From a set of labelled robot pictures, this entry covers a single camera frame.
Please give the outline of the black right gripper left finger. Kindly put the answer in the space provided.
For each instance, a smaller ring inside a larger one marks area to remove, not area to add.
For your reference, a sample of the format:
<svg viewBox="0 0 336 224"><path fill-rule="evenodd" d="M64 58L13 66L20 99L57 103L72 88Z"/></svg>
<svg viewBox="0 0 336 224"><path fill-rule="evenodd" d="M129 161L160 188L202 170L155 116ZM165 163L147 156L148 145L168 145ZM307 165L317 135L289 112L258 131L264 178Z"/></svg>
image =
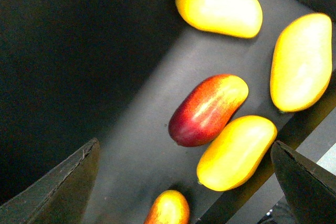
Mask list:
<svg viewBox="0 0 336 224"><path fill-rule="evenodd" d="M98 173L91 139L26 190L1 205L1 223L81 223Z"/></svg>

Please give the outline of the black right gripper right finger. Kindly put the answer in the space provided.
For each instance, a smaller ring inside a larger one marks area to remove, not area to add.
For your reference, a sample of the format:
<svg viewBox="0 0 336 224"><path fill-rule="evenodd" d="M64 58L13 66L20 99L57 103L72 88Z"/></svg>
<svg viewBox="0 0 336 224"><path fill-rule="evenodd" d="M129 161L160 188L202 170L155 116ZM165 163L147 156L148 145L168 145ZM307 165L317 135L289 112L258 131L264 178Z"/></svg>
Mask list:
<svg viewBox="0 0 336 224"><path fill-rule="evenodd" d="M335 223L335 175L281 141L270 156L296 222Z"/></svg>

